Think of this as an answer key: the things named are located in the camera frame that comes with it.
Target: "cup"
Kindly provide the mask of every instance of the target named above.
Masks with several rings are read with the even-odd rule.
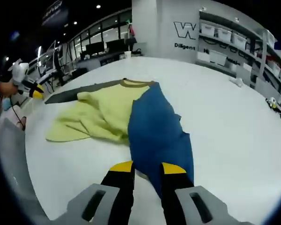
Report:
[[[125,59],[131,58],[131,51],[125,52]]]

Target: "letter w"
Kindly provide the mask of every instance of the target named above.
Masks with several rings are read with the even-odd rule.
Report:
[[[174,24],[179,38],[186,38],[188,36],[190,39],[195,40],[191,37],[190,32],[195,30],[197,24],[194,26],[190,22],[174,22]]]

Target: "computer monitor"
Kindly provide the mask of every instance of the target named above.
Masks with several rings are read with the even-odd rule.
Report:
[[[89,55],[92,55],[94,53],[100,53],[104,52],[104,42],[96,42],[90,45],[86,45],[86,51]]]
[[[114,40],[106,43],[109,53],[128,51],[124,39]]]

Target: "yellow-green shirt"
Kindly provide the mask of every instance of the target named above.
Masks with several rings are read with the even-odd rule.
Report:
[[[125,79],[112,87],[78,93],[78,102],[56,118],[46,139],[67,142],[97,137],[128,143],[127,127],[132,103],[152,83]]]

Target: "white table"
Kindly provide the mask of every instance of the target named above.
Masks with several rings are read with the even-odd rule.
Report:
[[[240,221],[260,224],[281,197],[281,119],[253,89],[194,64],[136,57],[95,69],[58,92],[121,78],[157,81],[190,133],[195,185],[228,205]],[[45,133],[73,102],[42,103],[27,119],[26,155],[37,198],[49,219],[110,167],[130,160],[129,148],[92,138],[51,143]],[[149,181],[135,176],[129,224],[164,225],[161,202]]]

